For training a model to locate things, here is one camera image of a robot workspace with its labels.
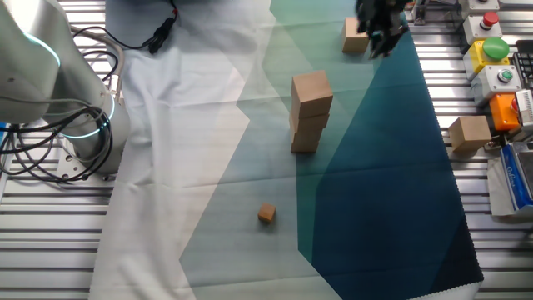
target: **white control box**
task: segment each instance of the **white control box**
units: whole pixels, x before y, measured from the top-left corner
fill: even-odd
[[[469,45],[472,45],[475,41],[483,41],[487,38],[501,38],[503,36],[499,22],[492,25],[489,30],[485,30],[481,27],[480,24],[482,22],[483,16],[470,15],[463,23],[466,41]]]
[[[476,106],[484,107],[497,93],[521,90],[515,66],[486,66],[471,82],[471,96]]]
[[[461,5],[461,16],[463,20],[467,19],[469,15],[482,15],[500,10],[498,0],[487,0],[486,2],[479,0],[459,0],[459,4]]]

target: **red button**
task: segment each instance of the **red button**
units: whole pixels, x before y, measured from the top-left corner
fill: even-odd
[[[514,98],[513,101],[511,102],[511,110],[514,113],[518,113],[518,103],[516,103],[516,98]]]
[[[496,23],[498,23],[500,21],[500,18],[498,17],[498,15],[495,13],[495,12],[487,12],[484,16],[483,16],[483,23],[486,25],[486,26],[492,26]]]

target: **wooden block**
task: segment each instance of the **wooden block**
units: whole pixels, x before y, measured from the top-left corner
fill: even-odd
[[[319,142],[316,142],[315,144],[291,144],[291,152],[292,153],[315,153],[318,149]]]
[[[366,32],[357,33],[359,22],[356,17],[347,17],[342,28],[342,51],[344,53],[364,53],[368,48]]]
[[[326,71],[293,77],[291,95],[291,113],[297,119],[327,115],[333,102]]]
[[[276,213],[276,207],[269,204],[269,203],[263,203],[261,205],[261,209],[259,209],[259,213],[257,214],[257,217],[266,223],[271,223],[274,219],[274,214]]]
[[[454,152],[474,152],[491,141],[485,116],[458,117],[448,128]]]
[[[301,132],[301,131],[313,131],[313,130],[320,130],[326,128],[327,120],[329,120],[330,115],[329,113],[327,115],[321,115],[316,117],[304,117],[304,118],[297,118],[294,116],[293,113],[291,113],[289,117],[289,122],[292,122],[292,126],[294,128],[295,132]]]
[[[294,124],[291,124],[291,152],[314,153],[318,149],[318,143],[322,135],[322,129],[296,132]]]

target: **blue fabric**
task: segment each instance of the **blue fabric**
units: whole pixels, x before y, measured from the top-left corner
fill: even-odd
[[[465,220],[407,34],[381,63],[318,186],[312,264],[343,299],[400,300],[476,283]]]

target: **black cable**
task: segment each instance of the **black cable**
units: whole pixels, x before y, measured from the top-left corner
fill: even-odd
[[[51,128],[55,128],[57,126],[63,125],[65,122],[71,122],[70,120],[74,120],[77,117],[83,115],[84,113],[88,113],[94,109],[100,109],[98,107],[85,107],[84,109],[75,112],[74,114],[70,115],[69,117],[65,117],[63,120],[53,122],[51,124],[48,124],[46,126],[41,127],[33,127],[33,128],[20,128],[20,126],[16,127],[16,125],[12,125],[11,127],[2,127],[0,128],[0,132],[4,133],[34,133],[39,131],[45,131]]]
[[[97,118],[99,115],[100,115],[100,111],[98,110],[95,110],[95,111],[92,111],[90,112],[92,114],[92,116],[94,118]],[[101,130],[99,131],[99,135],[100,135],[100,143],[101,143],[101,148],[98,149],[99,152],[105,150],[104,148],[107,147],[107,153],[106,153],[106,156],[100,160],[100,163],[95,167],[93,168],[96,164],[97,164],[97,161],[98,161],[98,158],[94,159],[91,164],[86,167],[83,171],[81,171],[79,174],[73,176],[73,177],[69,177],[69,178],[63,178],[63,177],[59,177],[53,173],[50,173],[49,171],[47,171],[46,169],[42,168],[39,166],[39,164],[37,162],[35,162],[35,160],[33,159],[33,157],[31,156],[31,154],[29,152],[25,152],[26,153],[26,156],[27,158],[29,159],[29,161],[33,164],[36,164],[37,168],[39,170],[41,170],[43,173],[47,174],[50,178],[48,177],[41,177],[39,175],[37,175],[36,173],[34,173],[31,169],[28,169],[28,173],[30,173],[33,177],[35,177],[36,179],[38,180],[41,180],[41,181],[44,181],[44,182],[49,182],[49,183],[70,183],[70,182],[76,182],[76,181],[80,181],[80,180],[86,180],[89,176],[93,175],[95,172],[97,172],[102,166],[103,164],[107,161],[107,159],[109,158],[109,156],[111,155],[111,150],[112,150],[112,131],[111,131],[111,124],[110,124],[110,121],[109,121],[109,118],[107,117],[107,115],[104,113],[102,115],[102,118],[99,118],[97,120],[95,120],[96,123],[97,123],[97,127],[98,128],[101,128]],[[24,141],[22,140],[22,137],[19,135],[18,136],[18,141],[21,143],[21,146],[25,147],[24,145]],[[12,138],[12,145],[13,147],[14,146],[15,142],[14,142],[14,138]],[[22,159],[20,158],[20,155],[19,155],[19,152],[15,153],[15,155],[17,156],[17,160],[19,161],[19,163],[22,165],[23,168],[28,168],[26,167],[26,164],[22,161]]]
[[[12,138],[12,135],[13,133],[12,132],[8,132],[6,134],[6,137],[4,138],[4,140],[2,141],[2,145],[0,146],[0,149],[4,149],[4,147],[6,146],[6,143],[7,143],[7,140],[11,140]],[[36,161],[32,166],[30,167],[23,167],[22,170],[20,171],[16,171],[16,172],[11,172],[11,171],[8,171],[2,163],[0,163],[0,174],[2,173],[6,173],[7,175],[9,176],[17,176],[17,175],[21,175],[21,174],[24,174],[24,173],[27,173],[29,170],[32,170],[34,169],[35,167],[37,167],[39,164],[41,164],[42,162],[44,162],[44,160],[48,157],[48,155],[50,154],[50,152],[52,151],[52,147],[53,147],[53,140],[50,141],[50,144],[48,145],[47,147],[47,151],[44,153],[44,155],[42,155],[42,157]]]
[[[113,53],[113,52],[104,51],[104,50],[89,51],[89,52],[83,53],[82,55],[84,57],[86,57],[87,55],[91,55],[91,54],[106,54],[106,55],[108,55],[108,56],[110,56],[110,57],[115,59],[115,65],[113,66],[111,71],[109,71],[109,73],[106,75],[106,77],[104,77],[102,79],[102,81],[108,80],[111,77],[111,75],[113,75],[115,73],[115,71],[117,70],[117,68],[118,68],[118,57],[117,57],[117,55],[115,55],[115,53]]]
[[[148,51],[150,52],[150,54],[154,54],[161,48],[163,43],[167,40],[168,35],[170,34],[170,30],[172,29],[172,25],[174,25],[174,23],[176,22],[179,16],[179,12],[177,10],[176,4],[174,4],[174,1],[169,0],[169,3],[174,8],[174,10],[172,11],[172,13],[174,13],[174,18],[172,17],[167,18],[165,22],[158,29],[156,29],[156,31],[153,33],[153,36],[148,38],[148,40],[146,40],[143,44],[141,44],[141,46],[126,45],[125,43],[119,41],[116,37],[114,37],[106,28],[100,27],[100,26],[85,27],[84,29],[78,32],[75,32],[72,37],[75,38],[80,33],[83,33],[89,29],[100,29],[100,30],[103,30],[115,42],[117,42],[118,44],[120,44],[121,46],[125,48],[132,49],[132,50],[140,50],[145,47],[148,47]]]
[[[0,128],[0,131],[4,131],[4,132],[8,132],[8,133],[35,133],[35,132],[39,132],[39,131],[42,131],[42,130],[46,130],[46,129],[57,127],[57,128],[55,128],[52,131],[52,134],[50,134],[50,136],[46,137],[41,142],[34,143],[34,144],[30,145],[30,146],[21,147],[21,148],[17,148],[17,147],[13,146],[13,149],[11,149],[11,150],[3,150],[2,149],[2,150],[0,150],[0,154],[14,154],[14,153],[19,153],[19,152],[21,153],[21,152],[26,152],[26,151],[38,148],[38,147],[44,145],[45,143],[50,142],[64,128],[66,128],[68,126],[68,124],[72,123],[72,121],[74,121],[77,117],[81,116],[84,113],[88,113],[89,111],[94,110],[94,109],[100,109],[100,108],[87,107],[87,108],[82,109],[81,111],[75,112],[70,117],[66,117],[63,120],[59,121],[59,122],[55,122],[53,124],[49,124],[49,125],[43,126],[43,127],[22,129],[22,128],[20,128],[19,125],[14,124],[10,128]]]

